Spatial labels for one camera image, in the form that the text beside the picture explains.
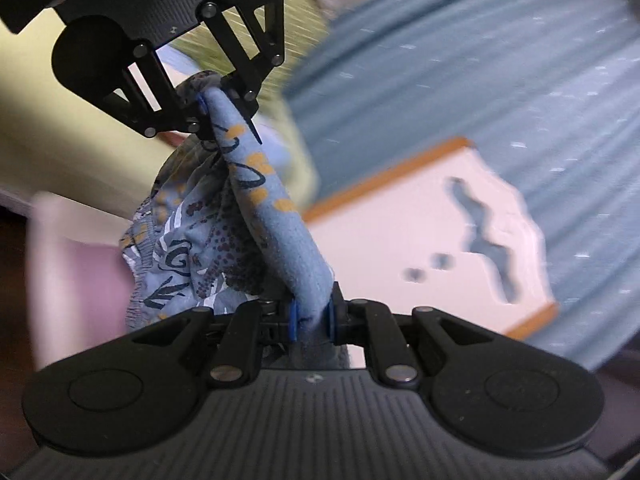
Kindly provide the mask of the white board orange frame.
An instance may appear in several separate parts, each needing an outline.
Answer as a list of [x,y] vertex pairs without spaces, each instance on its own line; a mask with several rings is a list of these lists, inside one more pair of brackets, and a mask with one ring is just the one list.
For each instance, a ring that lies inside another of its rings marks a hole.
[[304,219],[348,298],[434,307],[519,340],[558,314],[541,229],[468,139],[364,179]]

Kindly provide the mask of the blue patterned garment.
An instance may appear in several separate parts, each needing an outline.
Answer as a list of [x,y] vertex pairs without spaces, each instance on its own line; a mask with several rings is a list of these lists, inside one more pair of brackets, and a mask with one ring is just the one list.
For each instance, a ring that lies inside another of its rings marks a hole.
[[194,307],[234,312],[252,299],[295,309],[297,339],[277,367],[339,370],[348,351],[330,341],[334,277],[250,125],[212,70],[177,94],[195,105],[213,139],[188,136],[158,172],[122,234],[134,278],[127,330]]

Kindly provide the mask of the light green sofa cover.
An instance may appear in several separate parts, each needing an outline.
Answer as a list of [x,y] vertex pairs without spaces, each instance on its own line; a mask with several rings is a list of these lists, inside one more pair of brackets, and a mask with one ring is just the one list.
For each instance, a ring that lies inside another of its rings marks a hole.
[[64,28],[52,10],[20,34],[1,31],[1,188],[28,203],[38,192],[130,218],[171,154],[63,88],[51,53]]

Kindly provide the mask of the blue curtain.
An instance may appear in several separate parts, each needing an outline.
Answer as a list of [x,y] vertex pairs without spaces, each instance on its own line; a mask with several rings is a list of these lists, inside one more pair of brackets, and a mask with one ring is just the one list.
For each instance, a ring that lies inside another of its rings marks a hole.
[[639,0],[370,0],[285,95],[312,200],[464,136],[546,238],[532,343],[596,370],[638,334]]

